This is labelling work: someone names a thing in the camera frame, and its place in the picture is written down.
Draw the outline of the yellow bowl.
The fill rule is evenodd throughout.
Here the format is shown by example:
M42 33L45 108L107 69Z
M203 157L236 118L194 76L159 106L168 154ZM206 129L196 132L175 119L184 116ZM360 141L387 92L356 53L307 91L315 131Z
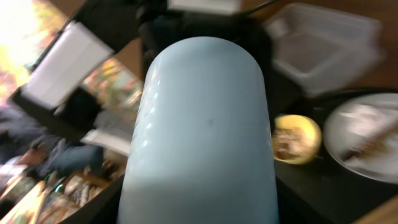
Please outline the yellow bowl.
M319 125L314 120L301 115L285 114L278 116L275 119L276 129L291 129L300 128L304 133L303 138L303 154L294 159L283 160L274 155L276 161L281 161L286 164L302 165L312 161L320 150L322 142L322 132Z

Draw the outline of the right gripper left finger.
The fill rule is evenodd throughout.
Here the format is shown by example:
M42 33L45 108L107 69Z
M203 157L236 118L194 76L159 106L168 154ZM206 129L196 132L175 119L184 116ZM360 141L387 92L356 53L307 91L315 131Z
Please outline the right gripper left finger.
M61 224L116 224L124 175Z

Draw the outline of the blue cup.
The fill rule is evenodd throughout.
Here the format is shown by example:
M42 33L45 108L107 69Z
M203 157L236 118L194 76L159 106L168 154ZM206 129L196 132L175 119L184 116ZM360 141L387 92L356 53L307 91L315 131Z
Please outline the blue cup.
M193 37L152 62L118 222L279 222L263 74L242 47Z

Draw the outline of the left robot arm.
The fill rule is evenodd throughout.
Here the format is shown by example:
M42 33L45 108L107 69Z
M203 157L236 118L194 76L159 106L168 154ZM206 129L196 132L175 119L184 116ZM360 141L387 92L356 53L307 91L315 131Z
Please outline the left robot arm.
M191 37L217 37L238 44L272 72L270 37L248 16L222 16L168 9L166 1L89 0L72 16L109 46L143 81L149 65L168 46Z

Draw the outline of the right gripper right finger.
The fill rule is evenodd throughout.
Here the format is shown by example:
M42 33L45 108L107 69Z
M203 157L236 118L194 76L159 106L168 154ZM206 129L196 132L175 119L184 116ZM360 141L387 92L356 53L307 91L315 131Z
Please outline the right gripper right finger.
M311 224L312 209L283 181L276 178L279 217L281 223Z

